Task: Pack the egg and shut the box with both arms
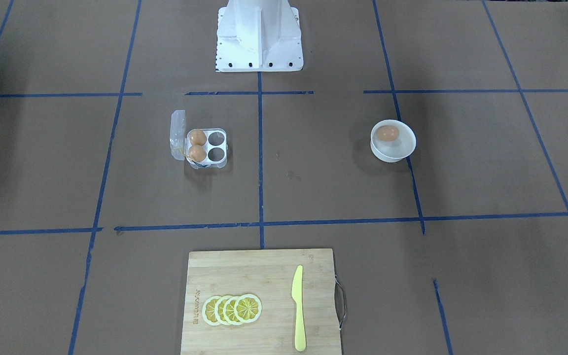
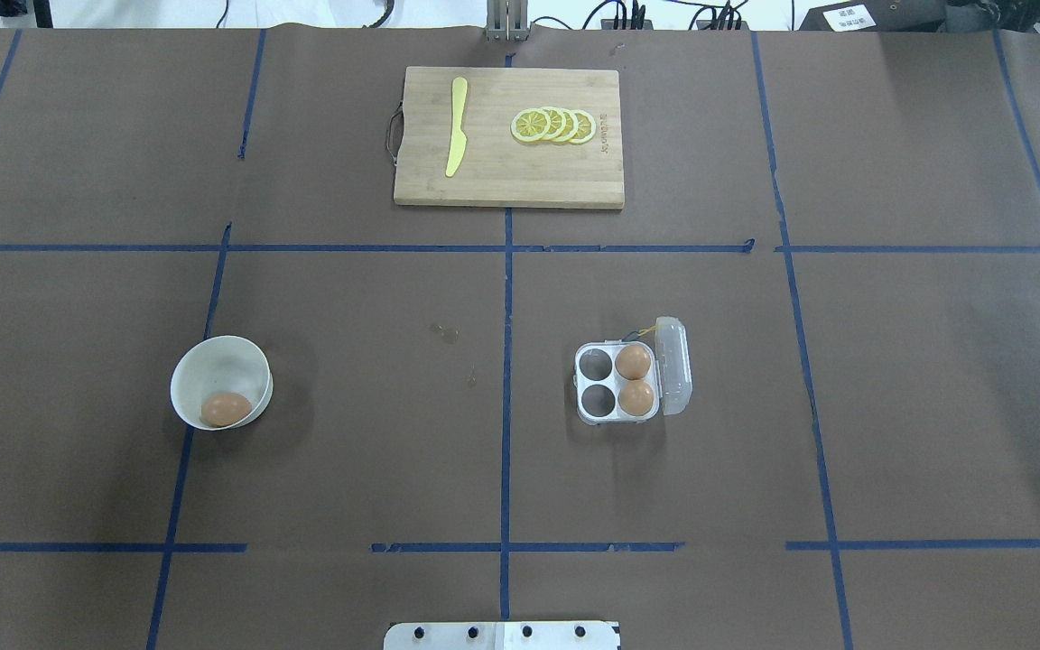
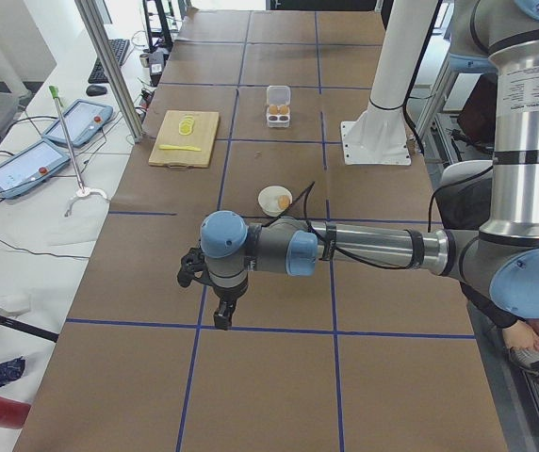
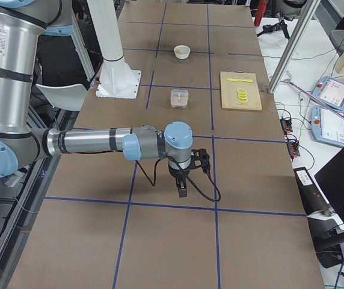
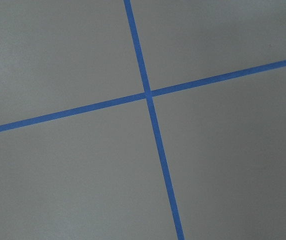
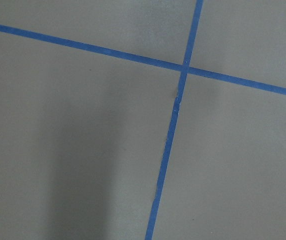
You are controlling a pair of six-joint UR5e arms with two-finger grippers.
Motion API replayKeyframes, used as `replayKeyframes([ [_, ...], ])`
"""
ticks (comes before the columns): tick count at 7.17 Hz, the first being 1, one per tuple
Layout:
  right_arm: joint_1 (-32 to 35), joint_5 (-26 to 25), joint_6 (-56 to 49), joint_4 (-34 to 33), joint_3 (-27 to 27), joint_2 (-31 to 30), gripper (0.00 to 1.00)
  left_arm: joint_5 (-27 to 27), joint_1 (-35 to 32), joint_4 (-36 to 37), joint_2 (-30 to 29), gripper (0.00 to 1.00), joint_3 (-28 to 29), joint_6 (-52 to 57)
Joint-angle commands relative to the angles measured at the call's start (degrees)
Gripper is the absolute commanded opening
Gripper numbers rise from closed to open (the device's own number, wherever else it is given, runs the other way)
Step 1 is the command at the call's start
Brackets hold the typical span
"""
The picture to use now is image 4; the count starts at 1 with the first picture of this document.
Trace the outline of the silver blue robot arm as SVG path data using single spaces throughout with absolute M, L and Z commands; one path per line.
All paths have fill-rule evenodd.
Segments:
M 192 131 L 173 122 L 91 130 L 31 129 L 26 120 L 38 37 L 47 31 L 71 34 L 70 1 L 0 1 L 0 178 L 33 162 L 61 154 L 121 152 L 127 160 L 168 160 L 180 197 L 187 195 L 194 164 Z

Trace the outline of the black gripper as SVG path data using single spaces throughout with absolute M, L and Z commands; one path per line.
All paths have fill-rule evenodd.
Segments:
M 189 169 L 174 169 L 171 166 L 168 166 L 169 173 L 172 177 L 175 178 L 179 197 L 187 197 L 188 189 L 186 187 L 186 175 L 189 174 Z

